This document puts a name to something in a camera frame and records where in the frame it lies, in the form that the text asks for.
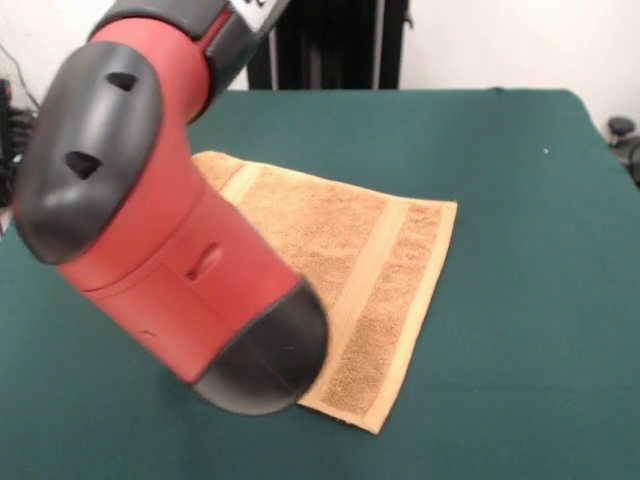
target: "orange towel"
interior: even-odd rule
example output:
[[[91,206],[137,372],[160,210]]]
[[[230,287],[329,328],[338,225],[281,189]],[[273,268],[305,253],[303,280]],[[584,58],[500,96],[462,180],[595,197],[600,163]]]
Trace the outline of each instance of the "orange towel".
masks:
[[[215,152],[194,161],[325,304],[329,356],[299,404],[378,434],[409,367],[457,204],[387,195]]]

